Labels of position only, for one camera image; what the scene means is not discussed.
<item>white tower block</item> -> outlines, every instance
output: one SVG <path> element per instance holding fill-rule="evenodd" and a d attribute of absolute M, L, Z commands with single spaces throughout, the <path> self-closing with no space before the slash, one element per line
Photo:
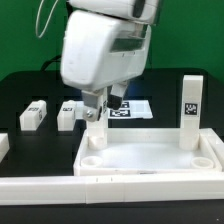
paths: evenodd
<path fill-rule="evenodd" d="M 203 76 L 184 76 L 180 128 L 180 148 L 184 150 L 198 148 L 202 88 Z"/>
<path fill-rule="evenodd" d="M 74 129 L 76 121 L 75 110 L 76 102 L 73 100 L 62 104 L 57 117 L 58 131 L 72 131 Z"/>
<path fill-rule="evenodd" d="M 47 115 L 47 104 L 43 100 L 33 101 L 20 116 L 22 131 L 36 131 Z"/>

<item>white tray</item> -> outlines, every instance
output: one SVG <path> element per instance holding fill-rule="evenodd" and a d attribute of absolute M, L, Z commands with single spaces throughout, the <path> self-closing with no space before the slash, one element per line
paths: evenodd
<path fill-rule="evenodd" d="M 214 153 L 216 144 L 210 143 L 212 136 L 220 139 L 211 129 L 200 130 L 199 149 L 194 151 L 181 150 L 179 136 L 180 129 L 108 129 L 107 148 L 92 150 L 85 132 L 74 175 L 222 171 Z"/>

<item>black table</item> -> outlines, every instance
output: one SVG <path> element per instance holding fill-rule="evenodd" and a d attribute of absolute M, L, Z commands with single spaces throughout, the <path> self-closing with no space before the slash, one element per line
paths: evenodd
<path fill-rule="evenodd" d="M 184 75 L 203 75 L 201 128 L 224 139 L 224 85 L 201 69 L 145 70 L 130 84 L 125 99 L 147 99 L 151 120 L 110 120 L 110 128 L 178 128 Z M 36 132 L 20 130 L 19 116 L 32 101 L 47 102 L 47 116 Z M 0 163 L 0 177 L 71 176 L 85 130 L 57 131 L 63 101 L 81 100 L 58 72 L 17 72 L 0 82 L 0 133 L 9 135 L 10 150 Z M 1 206 L 0 223 L 223 223 L 224 201 L 113 203 L 97 205 Z"/>

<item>green wall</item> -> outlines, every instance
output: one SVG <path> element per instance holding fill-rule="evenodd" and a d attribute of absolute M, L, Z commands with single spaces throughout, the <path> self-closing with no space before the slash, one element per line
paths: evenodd
<path fill-rule="evenodd" d="M 0 79 L 15 71 L 39 70 L 45 60 L 61 53 L 65 0 L 41 40 L 34 32 L 39 3 L 0 1 Z M 42 25 L 53 3 L 46 0 Z M 160 24 L 153 27 L 150 52 L 153 68 L 203 68 L 224 81 L 224 1 L 165 0 Z"/>

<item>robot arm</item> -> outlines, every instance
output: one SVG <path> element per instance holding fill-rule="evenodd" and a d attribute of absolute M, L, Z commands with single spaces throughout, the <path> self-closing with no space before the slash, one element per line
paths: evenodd
<path fill-rule="evenodd" d="M 113 86 L 108 106 L 119 109 L 128 80 L 142 74 L 158 19 L 159 0 L 70 0 L 75 11 L 64 38 L 61 74 L 65 84 L 81 89 L 83 117 L 96 121 L 102 89 Z"/>

